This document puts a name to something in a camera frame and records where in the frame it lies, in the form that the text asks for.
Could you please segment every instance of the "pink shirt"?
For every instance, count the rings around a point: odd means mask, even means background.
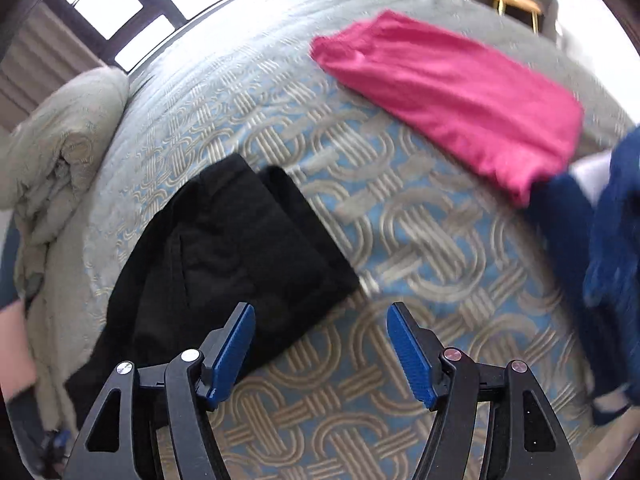
[[[386,10],[314,38],[327,73],[414,127],[516,205],[564,171],[582,107],[559,84],[493,48]]]

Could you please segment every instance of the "blue cloth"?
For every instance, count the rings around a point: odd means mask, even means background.
[[[640,128],[613,151],[609,172],[593,215],[583,293],[588,307],[604,307],[612,319],[628,373],[627,395],[640,404]]]
[[[527,220],[543,237],[552,268],[570,309],[594,379],[592,397],[613,392],[626,382],[615,323],[604,304],[587,308],[582,286],[589,267],[594,210],[577,182],[565,173],[531,189]],[[595,424],[607,424],[625,409],[603,412],[592,406]]]
[[[0,309],[18,299],[18,291],[15,290],[14,285],[14,265],[19,245],[20,233],[15,226],[14,219],[11,218],[0,263]]]

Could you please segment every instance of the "blue gripper pad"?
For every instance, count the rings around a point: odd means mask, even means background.
[[[386,331],[414,397],[433,408],[437,395],[431,383],[431,366],[395,305],[386,311]]]
[[[211,411],[231,395],[254,333],[255,310],[248,304],[226,338],[212,367],[212,388],[207,394],[207,404]]]

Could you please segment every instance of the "window frame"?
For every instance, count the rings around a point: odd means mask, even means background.
[[[78,1],[75,0],[74,3],[70,4],[67,0],[44,0],[53,13],[71,29],[89,50],[106,64],[113,66],[120,67],[115,60],[118,53],[159,16],[164,14],[176,30],[186,25],[189,21],[172,0],[138,0],[142,4],[142,9],[107,40],[74,8],[74,4]]]

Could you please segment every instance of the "blue patterned bedspread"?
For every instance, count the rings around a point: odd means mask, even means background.
[[[586,110],[583,151],[613,143],[630,126],[553,44],[487,7],[462,0],[229,4],[135,75],[100,174],[51,249],[55,265],[30,320],[49,420],[72,420],[62,383],[88,358],[145,225],[189,177],[239,152],[254,168],[286,168],[362,290],[211,415],[234,480],[410,478],[433,415],[413,398],[386,336],[385,311],[397,300],[443,344],[479,362],[525,360],[577,455],[596,444],[577,341],[519,215],[308,56],[314,35],[386,8],[491,44],[571,89]],[[481,405],[469,478],[478,477],[487,416]],[[168,432],[160,444],[174,478]]]

